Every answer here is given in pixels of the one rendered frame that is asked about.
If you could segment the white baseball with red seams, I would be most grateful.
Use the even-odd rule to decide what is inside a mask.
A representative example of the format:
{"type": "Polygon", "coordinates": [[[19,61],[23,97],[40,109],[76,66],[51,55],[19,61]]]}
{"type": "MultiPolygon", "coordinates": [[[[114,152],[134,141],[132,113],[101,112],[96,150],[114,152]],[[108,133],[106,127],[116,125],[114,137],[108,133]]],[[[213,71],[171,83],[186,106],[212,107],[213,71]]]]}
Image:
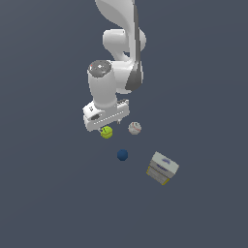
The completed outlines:
{"type": "Polygon", "coordinates": [[[132,122],[129,125],[128,130],[132,135],[137,135],[141,131],[141,125],[138,122],[132,122]]]}

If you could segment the dark blue ball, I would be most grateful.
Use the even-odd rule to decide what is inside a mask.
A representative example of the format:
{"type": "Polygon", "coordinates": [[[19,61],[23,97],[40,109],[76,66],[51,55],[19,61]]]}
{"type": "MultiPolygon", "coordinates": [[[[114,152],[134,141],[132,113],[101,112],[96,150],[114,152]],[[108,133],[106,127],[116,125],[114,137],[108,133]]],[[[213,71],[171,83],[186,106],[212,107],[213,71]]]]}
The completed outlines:
{"type": "Polygon", "coordinates": [[[120,149],[118,152],[117,152],[117,158],[120,160],[120,161],[125,161],[127,158],[128,158],[128,151],[126,149],[120,149]]]}

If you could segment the yellow-green tennis ball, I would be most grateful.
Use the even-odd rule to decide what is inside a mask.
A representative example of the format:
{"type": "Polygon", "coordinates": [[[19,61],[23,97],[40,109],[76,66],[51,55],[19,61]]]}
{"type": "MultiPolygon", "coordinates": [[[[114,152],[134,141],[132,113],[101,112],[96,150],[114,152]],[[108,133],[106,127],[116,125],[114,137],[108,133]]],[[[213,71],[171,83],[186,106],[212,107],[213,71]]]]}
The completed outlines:
{"type": "Polygon", "coordinates": [[[101,136],[104,138],[104,139],[109,139],[112,137],[112,129],[110,126],[105,126],[102,128],[102,131],[101,131],[101,136]]]}

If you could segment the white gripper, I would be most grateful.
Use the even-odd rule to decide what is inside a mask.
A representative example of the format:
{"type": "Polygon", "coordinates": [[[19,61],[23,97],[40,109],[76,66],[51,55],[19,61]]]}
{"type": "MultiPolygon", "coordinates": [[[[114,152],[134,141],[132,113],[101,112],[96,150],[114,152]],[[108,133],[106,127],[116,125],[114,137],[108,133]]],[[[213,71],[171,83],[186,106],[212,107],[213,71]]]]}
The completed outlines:
{"type": "Polygon", "coordinates": [[[94,102],[89,103],[82,109],[83,121],[88,132],[98,130],[103,132],[102,127],[112,123],[121,123],[121,120],[128,116],[129,101],[127,99],[119,100],[112,108],[99,109],[96,108],[94,102]]]}

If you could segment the grey box with yellow edge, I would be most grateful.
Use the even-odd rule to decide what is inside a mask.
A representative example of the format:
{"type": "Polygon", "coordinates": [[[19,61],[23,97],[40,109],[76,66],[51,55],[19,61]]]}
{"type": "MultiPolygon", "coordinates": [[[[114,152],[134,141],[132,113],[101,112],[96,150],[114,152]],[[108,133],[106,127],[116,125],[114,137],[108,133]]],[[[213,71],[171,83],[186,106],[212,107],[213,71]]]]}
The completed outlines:
{"type": "Polygon", "coordinates": [[[156,151],[152,156],[146,174],[165,185],[175,176],[178,169],[179,165],[176,162],[156,151]]]}

